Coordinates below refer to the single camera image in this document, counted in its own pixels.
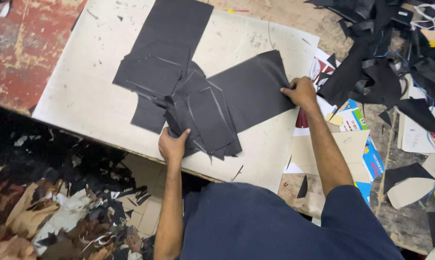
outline stack of black fabric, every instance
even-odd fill
[[[294,105],[280,53],[259,54],[206,78],[191,61],[213,7],[195,0],[157,0],[113,83],[138,94],[131,124],[179,137],[185,156],[203,151],[224,160],[242,151],[237,133]]]
[[[415,65],[412,64],[427,62],[420,53],[421,49],[424,48],[427,53],[435,56],[434,50],[428,50],[428,41],[422,33],[410,30],[413,13],[400,7],[403,0],[309,0],[306,3],[312,3],[317,8],[327,8],[341,15],[343,19],[339,23],[343,32],[346,37],[354,40],[348,57],[322,85],[317,92],[318,95],[338,107],[348,98],[361,103],[384,104],[386,110],[397,106],[424,129],[435,133],[435,118],[429,110],[429,106],[432,105],[430,99],[400,100],[404,93],[399,79],[403,79],[406,73],[418,77]],[[404,55],[407,58],[403,58],[400,69],[396,68],[392,59],[387,58],[391,57],[388,47],[394,29],[401,31],[402,37],[413,45]],[[426,43],[416,40],[418,36]],[[431,86],[433,83],[422,84],[423,79],[415,80],[428,93],[432,93],[435,99],[435,88]],[[386,111],[381,115],[385,121],[390,121]]]

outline worn table surface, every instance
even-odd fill
[[[36,105],[70,35],[70,28],[86,0],[15,0],[0,18],[0,105],[25,114]],[[209,0],[217,9],[248,10],[238,14],[292,26],[320,37],[318,47],[342,61],[352,45],[328,10],[314,9],[303,0]],[[393,41],[399,46],[399,40]],[[365,121],[386,169],[423,162],[425,156],[397,148],[399,115],[391,110],[392,127],[382,126],[380,105],[365,105]],[[401,247],[427,254],[432,249],[425,210],[414,203],[394,209],[382,195],[382,175],[372,184],[370,205],[388,234]],[[318,176],[308,175],[306,198],[296,199],[302,174],[284,174],[279,196],[307,215],[320,217],[325,197]]]

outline floor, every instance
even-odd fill
[[[145,197],[150,197],[138,206],[133,204],[136,202],[135,194],[117,200],[123,203],[125,212],[134,210],[131,217],[127,215],[127,225],[137,228],[140,238],[150,237],[157,232],[166,182],[166,166],[133,154],[127,155],[122,163],[132,171],[136,187],[147,186]]]

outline hand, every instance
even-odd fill
[[[280,89],[280,92],[284,93],[294,104],[302,107],[307,113],[319,109],[316,90],[308,77],[294,78],[290,82],[290,88],[283,87]]]
[[[142,249],[142,239],[137,234],[137,230],[135,230],[134,233],[126,236],[125,244],[129,246],[131,252],[140,253]]]
[[[166,161],[166,164],[180,164],[180,161],[184,156],[185,142],[189,134],[190,129],[187,129],[179,138],[174,139],[168,135],[168,127],[163,129],[163,133],[158,141],[158,150],[160,150],[160,154]]]

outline white paper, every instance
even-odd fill
[[[409,87],[409,97],[425,98],[426,96],[419,88],[412,86]],[[432,114],[435,117],[435,107],[432,109]],[[405,116],[404,121],[402,150],[410,153],[435,153],[435,145],[431,136],[428,138],[428,131],[408,116]]]

